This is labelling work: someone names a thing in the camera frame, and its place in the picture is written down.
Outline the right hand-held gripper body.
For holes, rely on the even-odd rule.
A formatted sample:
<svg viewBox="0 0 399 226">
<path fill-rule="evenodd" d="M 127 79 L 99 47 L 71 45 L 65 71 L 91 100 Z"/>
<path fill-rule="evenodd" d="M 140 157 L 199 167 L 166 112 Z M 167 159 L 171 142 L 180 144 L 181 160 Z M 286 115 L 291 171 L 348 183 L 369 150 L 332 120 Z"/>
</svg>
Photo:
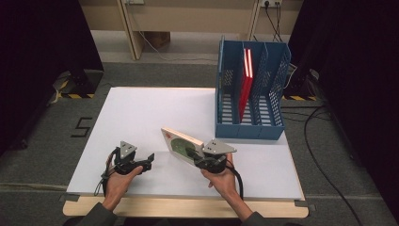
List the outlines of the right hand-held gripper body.
<svg viewBox="0 0 399 226">
<path fill-rule="evenodd" d="M 194 155 L 194 164 L 211 173 L 220 173 L 226 168 L 227 154 L 235 152 L 232 146 L 213 138 L 200 150 L 200 154 Z"/>
</svg>

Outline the beige wooden furniture frame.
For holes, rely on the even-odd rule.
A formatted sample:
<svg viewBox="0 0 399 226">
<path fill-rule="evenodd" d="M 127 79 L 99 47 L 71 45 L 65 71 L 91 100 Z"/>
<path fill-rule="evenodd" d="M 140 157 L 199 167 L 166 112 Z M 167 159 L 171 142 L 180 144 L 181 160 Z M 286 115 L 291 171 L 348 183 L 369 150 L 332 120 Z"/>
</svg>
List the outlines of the beige wooden furniture frame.
<svg viewBox="0 0 399 226">
<path fill-rule="evenodd" d="M 239 40 L 292 34 L 304 0 L 78 0 L 92 30 L 123 31 L 130 56 L 139 60 L 144 31 L 234 34 Z"/>
</svg>

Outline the white book with green leaf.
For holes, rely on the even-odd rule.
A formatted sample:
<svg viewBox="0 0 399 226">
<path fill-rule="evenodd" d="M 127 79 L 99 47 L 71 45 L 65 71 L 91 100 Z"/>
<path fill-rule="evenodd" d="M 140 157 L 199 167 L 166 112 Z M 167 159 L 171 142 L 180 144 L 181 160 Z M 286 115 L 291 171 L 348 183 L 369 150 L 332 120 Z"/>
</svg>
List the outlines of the white book with green leaf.
<svg viewBox="0 0 399 226">
<path fill-rule="evenodd" d="M 168 146 L 168 150 L 174 156 L 182 159 L 188 164 L 195 165 L 194 160 L 187 156 L 185 149 L 191 148 L 194 149 L 197 154 L 200 154 L 200 150 L 204 147 L 202 141 L 167 127 L 163 127 L 161 132 Z"/>
</svg>

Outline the blue plastic file rack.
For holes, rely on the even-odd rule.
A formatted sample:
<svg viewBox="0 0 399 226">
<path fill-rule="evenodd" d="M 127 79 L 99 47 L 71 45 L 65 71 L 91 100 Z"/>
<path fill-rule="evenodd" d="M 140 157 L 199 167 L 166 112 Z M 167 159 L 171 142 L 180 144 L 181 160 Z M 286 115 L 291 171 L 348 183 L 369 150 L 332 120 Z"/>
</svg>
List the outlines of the blue plastic file rack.
<svg viewBox="0 0 399 226">
<path fill-rule="evenodd" d="M 251 52 L 253 80 L 246 106 L 245 51 Z M 221 40 L 215 83 L 215 135 L 223 138 L 277 140 L 285 125 L 280 100 L 291 61 L 285 43 Z"/>
</svg>

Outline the person's left hand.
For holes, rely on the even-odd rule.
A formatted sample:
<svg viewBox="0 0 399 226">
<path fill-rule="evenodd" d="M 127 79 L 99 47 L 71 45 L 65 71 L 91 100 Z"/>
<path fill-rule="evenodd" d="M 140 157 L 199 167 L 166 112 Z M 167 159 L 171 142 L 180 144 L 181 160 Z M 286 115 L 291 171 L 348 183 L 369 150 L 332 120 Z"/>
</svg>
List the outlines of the person's left hand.
<svg viewBox="0 0 399 226">
<path fill-rule="evenodd" d="M 113 212 L 120 203 L 121 198 L 127 192 L 133 179 L 140 174 L 142 170 L 143 168 L 139 166 L 126 175 L 121 175 L 117 172 L 113 173 L 107 182 L 103 207 Z"/>
</svg>

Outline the brown cardboard box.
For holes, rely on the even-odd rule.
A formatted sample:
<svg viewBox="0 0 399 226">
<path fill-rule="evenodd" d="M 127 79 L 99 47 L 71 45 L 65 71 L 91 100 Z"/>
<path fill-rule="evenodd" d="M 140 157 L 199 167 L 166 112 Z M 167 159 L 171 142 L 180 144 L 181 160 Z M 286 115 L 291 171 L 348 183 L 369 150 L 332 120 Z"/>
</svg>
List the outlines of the brown cardboard box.
<svg viewBox="0 0 399 226">
<path fill-rule="evenodd" d="M 150 45 L 155 49 L 159 49 L 170 43 L 169 32 L 146 31 L 144 35 L 145 38 L 150 42 Z"/>
</svg>

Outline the black curtain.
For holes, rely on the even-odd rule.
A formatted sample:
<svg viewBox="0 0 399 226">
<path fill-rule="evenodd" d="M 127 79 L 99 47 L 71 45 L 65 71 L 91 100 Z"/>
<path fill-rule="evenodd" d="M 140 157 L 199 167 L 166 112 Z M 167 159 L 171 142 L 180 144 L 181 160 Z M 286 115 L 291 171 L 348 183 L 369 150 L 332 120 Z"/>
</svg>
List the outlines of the black curtain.
<svg viewBox="0 0 399 226">
<path fill-rule="evenodd" d="M 102 67 L 79 0 L 0 0 L 0 155 L 23 138 L 59 75 Z"/>
<path fill-rule="evenodd" d="M 289 46 L 399 223 L 399 0 L 303 0 Z"/>
</svg>

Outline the person's right hand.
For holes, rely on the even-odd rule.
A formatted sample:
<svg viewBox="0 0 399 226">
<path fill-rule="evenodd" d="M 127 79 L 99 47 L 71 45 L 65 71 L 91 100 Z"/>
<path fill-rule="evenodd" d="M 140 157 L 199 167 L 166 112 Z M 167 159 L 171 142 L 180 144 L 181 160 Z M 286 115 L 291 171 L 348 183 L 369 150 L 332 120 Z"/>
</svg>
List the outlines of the person's right hand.
<svg viewBox="0 0 399 226">
<path fill-rule="evenodd" d="M 227 202 L 241 200 L 236 190 L 235 176 L 229 169 L 224 169 L 218 174 L 211 173 L 206 169 L 202 169 L 200 172 L 209 180 L 208 187 L 213 187 Z"/>
</svg>

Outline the black stand base striped tape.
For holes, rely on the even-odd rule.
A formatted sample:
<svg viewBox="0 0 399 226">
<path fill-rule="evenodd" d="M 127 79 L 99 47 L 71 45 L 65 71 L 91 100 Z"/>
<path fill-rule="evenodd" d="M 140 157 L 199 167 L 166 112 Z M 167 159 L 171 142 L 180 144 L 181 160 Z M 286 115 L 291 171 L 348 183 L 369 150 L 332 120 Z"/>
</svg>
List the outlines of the black stand base striped tape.
<svg viewBox="0 0 399 226">
<path fill-rule="evenodd" d="M 67 72 L 66 79 L 58 90 L 58 96 L 70 99 L 93 98 L 103 75 L 104 72 L 98 70 L 84 70 L 83 75 Z"/>
<path fill-rule="evenodd" d="M 308 77 L 297 71 L 291 72 L 287 77 L 283 97 L 287 100 L 317 100 Z"/>
</svg>

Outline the red picture book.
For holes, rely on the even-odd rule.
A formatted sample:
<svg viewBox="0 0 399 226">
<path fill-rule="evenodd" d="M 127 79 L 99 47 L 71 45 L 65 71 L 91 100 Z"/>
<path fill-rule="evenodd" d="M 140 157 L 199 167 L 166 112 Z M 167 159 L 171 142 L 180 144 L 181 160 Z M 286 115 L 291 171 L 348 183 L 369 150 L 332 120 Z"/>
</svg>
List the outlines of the red picture book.
<svg viewBox="0 0 399 226">
<path fill-rule="evenodd" d="M 252 69 L 252 54 L 249 48 L 244 49 L 244 69 L 242 78 L 241 96 L 239 101 L 239 117 L 240 120 L 244 117 L 247 100 L 250 94 L 251 86 L 253 81 L 253 69 Z"/>
</svg>

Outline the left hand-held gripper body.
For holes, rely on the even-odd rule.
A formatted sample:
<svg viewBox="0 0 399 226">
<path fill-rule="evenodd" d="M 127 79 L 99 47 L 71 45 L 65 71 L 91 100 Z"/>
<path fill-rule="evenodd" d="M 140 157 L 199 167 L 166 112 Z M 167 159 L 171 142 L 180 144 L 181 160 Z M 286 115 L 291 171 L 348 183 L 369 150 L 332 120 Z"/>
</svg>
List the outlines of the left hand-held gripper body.
<svg viewBox="0 0 399 226">
<path fill-rule="evenodd" d="M 116 148 L 114 159 L 115 171 L 119 174 L 128 174 L 134 169 L 136 146 L 122 141 Z"/>
</svg>

